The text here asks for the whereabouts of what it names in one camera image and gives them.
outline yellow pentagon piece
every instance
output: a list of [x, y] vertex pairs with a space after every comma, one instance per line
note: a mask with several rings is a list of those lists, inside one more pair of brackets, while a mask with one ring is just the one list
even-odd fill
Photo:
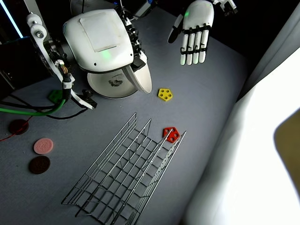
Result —
[[173, 97], [173, 94], [170, 89], [160, 88], [158, 91], [158, 97], [161, 100], [164, 100], [166, 102], [166, 101], [169, 101]]

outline gray table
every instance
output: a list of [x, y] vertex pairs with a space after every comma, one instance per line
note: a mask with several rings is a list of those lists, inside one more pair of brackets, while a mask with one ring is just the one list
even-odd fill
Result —
[[[245, 81], [247, 66], [241, 55], [213, 38], [204, 64], [180, 66], [181, 38], [172, 45], [166, 41], [174, 20], [156, 8], [136, 22], [149, 58], [151, 94], [137, 92], [119, 100], [96, 95], [95, 110], [70, 120], [34, 117], [25, 134], [0, 143], [0, 224], [98, 224], [91, 217], [75, 218], [78, 208], [60, 202], [134, 112], [140, 128], [149, 118], [153, 119], [149, 135], [154, 140], [161, 139], [165, 127], [175, 126], [181, 133], [187, 130], [140, 219], [143, 225], [179, 222]], [[78, 71], [75, 76], [75, 90], [86, 88], [86, 74]], [[33, 105], [50, 105], [45, 97], [59, 87], [59, 82], [50, 78], [15, 94]], [[171, 101], [157, 97], [161, 87], [172, 90]], [[69, 101], [55, 115], [68, 116], [78, 110]], [[9, 135], [10, 121], [18, 118], [27, 117], [0, 114], [1, 138]], [[34, 142], [42, 137], [51, 138], [55, 144], [47, 155], [51, 167], [34, 175], [29, 172], [28, 163], [37, 156]]]

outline round coaster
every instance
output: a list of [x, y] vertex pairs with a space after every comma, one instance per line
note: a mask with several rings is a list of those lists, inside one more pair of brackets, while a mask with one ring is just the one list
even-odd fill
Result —
[[46, 172], [50, 167], [50, 159], [47, 156], [38, 156], [29, 163], [29, 170], [34, 174]]
[[9, 124], [8, 130], [12, 134], [21, 135], [28, 130], [28, 127], [29, 123], [26, 120], [14, 120]]
[[33, 149], [39, 154], [47, 154], [53, 149], [53, 141], [49, 138], [41, 138], [37, 142], [34, 143]]

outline black disc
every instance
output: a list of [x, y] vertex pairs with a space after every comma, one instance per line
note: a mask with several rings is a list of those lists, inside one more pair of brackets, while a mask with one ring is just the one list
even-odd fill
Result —
[[14, 120], [9, 126], [8, 130], [12, 134], [21, 135], [24, 134], [29, 128], [29, 123], [26, 120]]
[[50, 159], [47, 156], [38, 156], [29, 163], [29, 170], [35, 174], [46, 172], [50, 167]]

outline red wire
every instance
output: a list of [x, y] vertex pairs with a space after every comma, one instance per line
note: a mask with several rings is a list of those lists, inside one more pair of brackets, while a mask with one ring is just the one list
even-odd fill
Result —
[[12, 134], [12, 135], [10, 135], [10, 136], [8, 136], [8, 137], [6, 137], [6, 138], [1, 139], [0, 142], [6, 140], [6, 139], [8, 139], [8, 138], [11, 138], [11, 137], [15, 136], [17, 133], [19, 133], [19, 132], [23, 129], [23, 127], [24, 127], [25, 125], [28, 124], [28, 121], [29, 121], [31, 118], [32, 118], [32, 116], [30, 116], [30, 117], [26, 120], [26, 122], [23, 124], [23, 126], [22, 126], [20, 129], [18, 129], [14, 134]]

